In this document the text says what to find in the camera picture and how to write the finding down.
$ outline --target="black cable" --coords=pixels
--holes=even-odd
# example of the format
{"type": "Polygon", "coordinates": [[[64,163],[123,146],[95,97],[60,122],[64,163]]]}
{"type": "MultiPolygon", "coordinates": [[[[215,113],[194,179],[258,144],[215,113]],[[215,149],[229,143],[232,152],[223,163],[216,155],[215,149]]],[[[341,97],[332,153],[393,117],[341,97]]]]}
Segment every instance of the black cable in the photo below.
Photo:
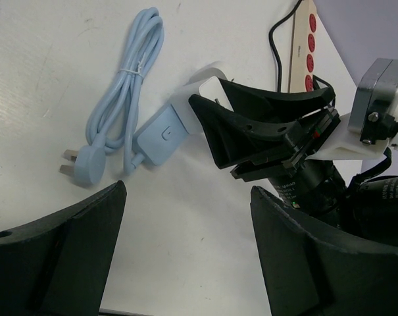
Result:
{"type": "MultiPolygon", "coordinates": [[[[333,89],[332,85],[330,83],[328,83],[327,81],[321,79],[319,76],[316,76],[315,74],[313,74],[312,76],[312,86],[314,87],[314,90],[318,90],[320,89],[320,85],[318,83],[324,84],[327,87],[330,87],[333,89]]],[[[336,98],[334,98],[332,100],[332,107],[336,106],[336,98]]]]}
{"type": "Polygon", "coordinates": [[[369,180],[373,179],[375,176],[378,176],[379,174],[382,174],[384,171],[388,170],[391,166],[391,150],[390,148],[386,148],[384,151],[385,159],[378,163],[376,166],[372,167],[371,169],[368,169],[367,171],[357,174],[354,176],[351,180],[351,183],[348,187],[347,195],[352,196],[359,188],[359,186],[369,180]]]}
{"type": "Polygon", "coordinates": [[[276,84],[276,92],[281,92],[281,89],[282,89],[282,62],[280,60],[280,56],[279,56],[278,50],[276,49],[276,44],[275,44],[275,42],[273,40],[273,33],[279,27],[279,25],[283,24],[285,21],[289,20],[289,18],[291,18],[291,16],[294,15],[294,13],[298,10],[299,5],[301,4],[301,2],[303,2],[303,0],[298,0],[297,4],[294,6],[292,11],[290,13],[288,13],[279,22],[277,22],[275,25],[273,25],[273,27],[269,31],[269,45],[270,45],[270,48],[271,48],[271,50],[273,52],[273,55],[275,57],[276,65],[278,66],[278,83],[276,84]]]}

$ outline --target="screw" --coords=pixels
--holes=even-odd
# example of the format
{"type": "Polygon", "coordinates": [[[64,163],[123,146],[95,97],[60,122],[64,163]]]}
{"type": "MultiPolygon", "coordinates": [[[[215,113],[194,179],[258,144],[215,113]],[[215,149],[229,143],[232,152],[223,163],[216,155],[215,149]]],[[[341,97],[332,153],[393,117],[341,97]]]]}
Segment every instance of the screw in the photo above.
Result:
{"type": "Polygon", "coordinates": [[[373,112],[368,116],[368,120],[370,122],[377,122],[378,119],[380,118],[380,115],[377,112],[373,112]]]}

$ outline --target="white cable tie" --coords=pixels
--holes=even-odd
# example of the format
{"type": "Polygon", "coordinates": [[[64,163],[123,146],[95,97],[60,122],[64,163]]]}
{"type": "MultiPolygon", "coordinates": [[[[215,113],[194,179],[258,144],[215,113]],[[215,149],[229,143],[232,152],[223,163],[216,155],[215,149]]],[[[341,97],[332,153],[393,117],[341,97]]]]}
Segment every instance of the white cable tie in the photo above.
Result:
{"type": "Polygon", "coordinates": [[[135,74],[136,76],[140,76],[142,79],[144,79],[145,77],[140,73],[140,70],[141,70],[141,67],[138,67],[138,68],[137,68],[137,71],[130,70],[130,69],[125,69],[125,68],[121,68],[121,69],[119,70],[119,72],[120,72],[120,71],[125,71],[125,72],[128,72],[129,74],[135,74]]]}

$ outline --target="red marking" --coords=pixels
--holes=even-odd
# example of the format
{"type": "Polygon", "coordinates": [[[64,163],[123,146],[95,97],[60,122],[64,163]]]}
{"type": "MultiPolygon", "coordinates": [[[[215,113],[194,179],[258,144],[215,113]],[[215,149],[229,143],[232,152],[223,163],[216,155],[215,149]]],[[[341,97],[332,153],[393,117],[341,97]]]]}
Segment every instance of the red marking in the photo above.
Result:
{"type": "Polygon", "coordinates": [[[312,135],[312,137],[316,140],[317,138],[320,137],[320,133],[315,130],[314,134],[312,135]]]}

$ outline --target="power strip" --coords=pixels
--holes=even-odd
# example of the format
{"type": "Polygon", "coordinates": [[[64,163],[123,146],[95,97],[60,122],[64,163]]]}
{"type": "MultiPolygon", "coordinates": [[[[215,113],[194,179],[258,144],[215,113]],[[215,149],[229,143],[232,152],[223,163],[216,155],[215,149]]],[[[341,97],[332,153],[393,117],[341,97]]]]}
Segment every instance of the power strip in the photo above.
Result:
{"type": "Polygon", "coordinates": [[[288,92],[308,92],[313,90],[315,32],[317,10],[313,0],[304,0],[293,19],[291,46],[291,68],[289,70],[288,92]]]}

